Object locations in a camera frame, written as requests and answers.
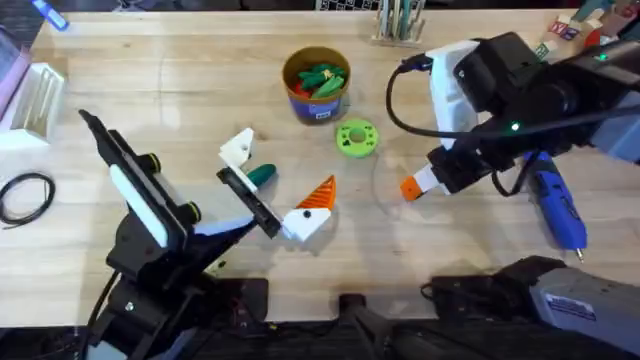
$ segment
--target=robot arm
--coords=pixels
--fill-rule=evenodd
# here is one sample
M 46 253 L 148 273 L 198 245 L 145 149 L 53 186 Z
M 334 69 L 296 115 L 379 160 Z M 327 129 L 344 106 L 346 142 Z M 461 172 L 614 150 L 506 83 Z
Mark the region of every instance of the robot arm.
M 475 112 L 488 111 L 492 117 L 470 132 L 430 131 L 402 123 L 391 107 L 395 77 L 416 69 L 442 71 L 447 68 L 437 66 L 437 61 L 443 58 L 447 59 L 409 59 L 387 89 L 387 110 L 396 125 L 418 135 L 456 139 L 452 146 L 431 151 L 430 164 L 407 178 L 402 185 L 407 200 L 436 186 L 455 194 L 486 175 L 510 169 L 515 159 L 532 151 L 557 156 L 574 145 L 588 145 L 625 161 L 640 161 L 640 148 L 634 145 L 640 136 L 640 42 L 594 47 L 548 65 L 514 33 L 480 41 L 453 67 L 449 79 L 455 86 L 442 88 L 459 89 Z M 464 130 L 468 120 L 461 124 L 455 118 L 460 111 L 438 111 L 442 99 L 446 97 L 434 97 L 438 126 Z

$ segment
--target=green tape roll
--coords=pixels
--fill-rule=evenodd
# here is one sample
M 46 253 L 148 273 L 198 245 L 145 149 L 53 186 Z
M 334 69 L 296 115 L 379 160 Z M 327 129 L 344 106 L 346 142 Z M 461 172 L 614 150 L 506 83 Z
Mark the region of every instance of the green tape roll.
M 378 146 L 378 130 L 367 120 L 349 119 L 338 127 L 336 144 L 347 156 L 365 157 Z

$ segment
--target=green handle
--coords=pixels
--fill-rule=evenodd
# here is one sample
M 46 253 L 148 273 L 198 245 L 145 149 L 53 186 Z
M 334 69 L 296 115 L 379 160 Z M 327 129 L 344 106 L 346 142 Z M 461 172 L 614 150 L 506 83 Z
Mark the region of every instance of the green handle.
M 251 170 L 247 174 L 247 177 L 249 178 L 249 180 L 251 180 L 251 182 L 255 186 L 257 186 L 259 188 L 260 186 L 264 185 L 264 183 L 269 181 L 269 179 L 275 173 L 276 173 L 276 166 L 275 165 L 273 165 L 273 164 L 264 164 L 264 165 L 258 166 L 257 168 Z

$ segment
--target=black cable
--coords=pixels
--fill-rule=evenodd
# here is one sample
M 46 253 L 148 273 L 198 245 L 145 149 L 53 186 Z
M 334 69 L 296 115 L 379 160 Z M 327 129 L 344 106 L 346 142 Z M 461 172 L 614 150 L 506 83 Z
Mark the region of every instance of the black cable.
M 482 356 L 485 359 L 491 359 L 491 360 L 498 360 L 499 357 L 490 354 L 488 352 L 486 352 L 484 349 L 480 348 L 480 347 L 476 347 L 473 344 L 464 342 L 462 340 L 458 340 L 457 338 L 447 335 L 446 333 L 430 328 L 428 326 L 421 326 L 421 325 L 414 325 L 414 324 L 403 324 L 403 323 L 399 323 L 398 325 L 396 325 L 396 327 L 394 328 L 394 331 L 407 331 L 409 333 L 409 335 L 414 335 L 414 336 L 418 336 L 416 334 L 418 333 L 422 333 L 422 332 L 428 332 L 432 335 L 435 335 L 443 340 L 446 340 L 452 344 L 456 344 L 458 346 L 460 346 L 461 348 L 466 349 L 469 352 L 475 353 L 476 355 Z
M 82 342 L 80 343 L 79 360 L 85 360 L 87 357 L 87 347 L 89 347 L 89 335 L 91 333 L 91 328 L 95 324 L 96 319 L 98 318 L 98 313 L 102 308 L 102 304 L 107 298 L 109 291 L 111 291 L 113 283 L 116 281 L 118 274 L 119 273 L 117 271 L 113 271 L 113 274 L 111 274 L 111 277 L 104 286 L 104 289 L 102 289 L 102 293 L 100 294 L 100 297 L 98 297 L 98 301 L 96 301 L 96 304 L 93 306 L 93 310 L 91 310 L 91 315 L 89 316 L 89 321 L 87 322 L 87 328 L 85 329 L 84 336 L 82 337 Z
M 71 344 L 63 346 L 60 349 L 48 352 L 46 354 L 33 356 L 33 357 L 28 357 L 28 358 L 9 358 L 9 359 L 5 359 L 5 360 L 44 360 L 44 359 L 47 359 L 47 358 L 49 358 L 51 356 L 60 355 L 60 354 L 63 354 L 65 352 L 69 351 L 69 350 L 72 350 L 75 347 L 75 345 L 76 344 L 71 343 Z
M 507 191 L 502 186 L 502 184 L 500 183 L 500 179 L 498 178 L 497 171 L 494 170 L 491 172 L 491 182 L 493 183 L 493 186 L 495 186 L 496 190 L 498 190 L 500 195 L 504 197 L 509 197 L 509 196 L 518 194 L 520 192 L 520 190 L 522 189 L 522 185 L 524 184 L 524 181 L 527 177 L 527 174 L 529 173 L 531 166 L 533 166 L 536 160 L 538 160 L 538 156 L 540 156 L 540 151 L 536 151 L 531 155 L 531 157 L 529 157 L 529 159 L 527 159 L 527 161 L 525 161 L 524 165 L 522 165 L 522 169 L 520 169 L 520 173 L 518 173 L 518 177 L 516 178 L 516 182 L 513 184 L 513 188 L 511 188 L 511 191 Z
M 428 62 L 425 64 L 428 64 L 429 67 L 414 68 L 414 69 L 421 70 L 421 71 L 429 70 L 431 64 Z M 618 109 L 610 109 L 610 110 L 598 111 L 590 114 L 562 118 L 556 121 L 552 121 L 552 122 L 548 122 L 540 125 L 522 127 L 518 131 L 507 130 L 505 132 L 498 132 L 498 131 L 469 132 L 469 131 L 436 131 L 436 130 L 430 130 L 430 129 L 421 129 L 421 128 L 413 127 L 411 125 L 404 123 L 402 120 L 398 118 L 396 113 L 393 111 L 393 106 L 391 104 L 391 95 L 393 93 L 393 86 L 395 84 L 396 78 L 400 74 L 413 70 L 413 69 L 407 70 L 406 67 L 402 68 L 403 66 L 404 64 L 398 67 L 389 78 L 389 83 L 387 84 L 387 93 L 386 93 L 386 108 L 387 108 L 387 113 L 391 118 L 391 121 L 393 121 L 393 123 L 396 124 L 396 126 L 415 135 L 447 138 L 447 139 L 466 138 L 466 139 L 476 139 L 476 140 L 477 139 L 497 140 L 505 137 L 532 135 L 532 134 L 537 134 L 544 131 L 560 129 L 560 128 L 565 128 L 569 126 L 583 125 L 583 124 L 598 122 L 606 119 L 640 114 L 640 105 L 634 105 L 634 106 L 628 106 L 628 107 L 623 107 Z
M 25 217 L 21 217 L 21 218 L 11 217 L 5 211 L 5 205 L 4 205 L 4 201 L 3 201 L 4 197 L 7 195 L 7 193 L 11 189 L 16 187 L 18 184 L 20 184 L 20 183 L 22 183 L 22 182 L 24 182 L 26 180 L 33 180 L 33 179 L 42 180 L 45 183 L 45 200 L 44 200 L 44 202 L 34 212 L 32 212 L 31 214 L 29 214 L 29 215 L 27 215 Z M 48 195 L 47 195 L 47 188 L 46 188 L 47 186 L 49 187 L 49 194 Z M 19 226 L 26 225 L 26 224 L 38 219 L 51 206 L 51 203 L 53 203 L 53 198 L 54 198 L 55 194 L 56 194 L 56 184 L 53 182 L 53 179 L 51 177 L 49 177 L 47 175 L 44 175 L 44 174 L 31 172 L 31 173 L 26 173 L 26 174 L 19 175 L 19 176 L 15 177 L 14 179 L 12 179 L 11 181 L 9 181 L 0 190 L 0 221 L 2 221 L 3 223 L 5 223 L 7 225 L 10 225 L 9 227 L 6 227 L 4 229 L 17 228 Z

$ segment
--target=coiled black cable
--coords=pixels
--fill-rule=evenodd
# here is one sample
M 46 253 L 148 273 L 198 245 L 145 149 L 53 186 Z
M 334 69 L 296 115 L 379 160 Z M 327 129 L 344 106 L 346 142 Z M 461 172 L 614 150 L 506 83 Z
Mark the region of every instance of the coiled black cable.
M 42 205 L 40 205 L 40 207 L 38 207 L 35 211 L 33 211 L 31 214 L 24 216 L 24 217 L 11 217 L 9 214 L 7 214 L 6 212 L 6 206 L 4 204 L 4 197 L 7 195 L 7 193 L 9 191 L 11 191 L 11 189 L 13 189 L 14 187 L 16 187 L 18 184 L 27 181 L 27 180 L 33 180 L 33 179 L 37 179 L 37 180 L 42 180 L 45 182 L 45 199 L 44 202 L 42 203 Z M 6 229 L 14 229 L 17 228 L 19 226 L 23 226 L 26 225 L 30 222 L 35 221 L 36 219 L 38 219 L 40 216 L 42 216 L 42 214 L 44 214 L 45 211 L 47 211 L 47 209 L 49 209 L 49 207 L 51 206 L 51 203 L 53 203 L 53 198 L 56 194 L 56 184 L 53 181 L 53 179 L 47 175 L 41 174 L 41 173 L 36 173 L 36 172 L 31 172 L 31 173 L 26 173 L 26 174 L 22 174 L 19 175 L 17 177 L 15 177 L 14 179 L 12 179 L 11 181 L 9 181 L 1 190 L 0 190 L 0 221 L 2 221 L 3 223 L 9 225 L 8 227 L 4 228 Z

